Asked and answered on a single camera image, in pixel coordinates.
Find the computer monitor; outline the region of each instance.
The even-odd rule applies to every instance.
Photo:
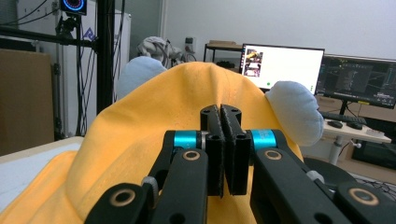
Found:
[[[325,55],[316,95],[347,102],[394,108],[396,104],[396,61]]]
[[[262,91],[288,80],[303,84],[314,94],[323,54],[324,49],[243,44],[239,73]]]

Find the orange fabric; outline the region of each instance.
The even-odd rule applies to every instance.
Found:
[[[183,63],[104,110],[78,154],[67,152],[51,161],[1,214],[0,223],[83,223],[108,188],[140,184],[165,131],[199,130],[200,110],[220,104],[242,111],[244,130],[281,129],[264,94],[248,79],[213,63]],[[287,140],[302,158],[298,146]],[[234,197],[226,189],[223,199],[209,197],[207,222],[255,223],[248,203],[249,194]]]

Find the wall-mounted device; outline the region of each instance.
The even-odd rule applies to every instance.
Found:
[[[87,0],[60,0],[61,10],[66,13],[87,15]]]
[[[185,47],[184,47],[186,52],[195,53],[195,51],[196,51],[195,46],[196,46],[195,37],[187,36],[186,41],[185,41]]]

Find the brown box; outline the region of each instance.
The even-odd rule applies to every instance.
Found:
[[[0,156],[54,141],[50,56],[0,49]]]

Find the blue ring light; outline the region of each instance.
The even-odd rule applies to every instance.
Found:
[[[64,5],[73,11],[80,11],[84,7],[84,1],[79,0],[78,7],[71,6],[67,0],[64,0]]]

